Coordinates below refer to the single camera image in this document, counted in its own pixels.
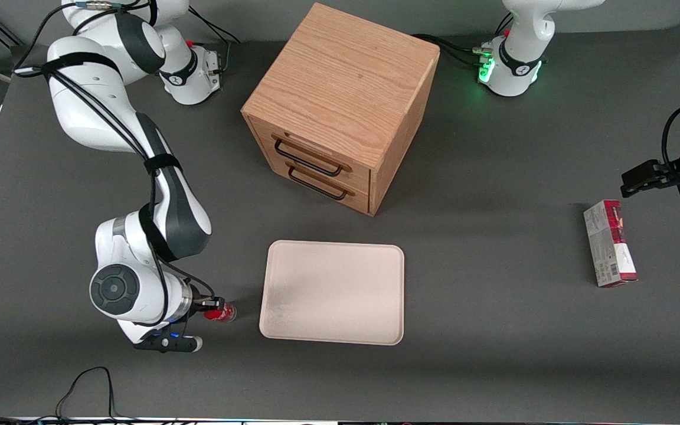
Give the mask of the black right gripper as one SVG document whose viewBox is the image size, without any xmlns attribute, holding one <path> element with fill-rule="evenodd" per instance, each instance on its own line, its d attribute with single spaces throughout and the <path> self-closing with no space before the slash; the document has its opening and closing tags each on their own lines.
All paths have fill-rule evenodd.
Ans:
<svg viewBox="0 0 680 425">
<path fill-rule="evenodd" d="M 199 288 L 191 286 L 192 301 L 189 307 L 189 318 L 197 313 L 222 312 L 225 309 L 225 300 L 222 297 L 211 297 L 209 293 L 201 293 Z"/>
</svg>

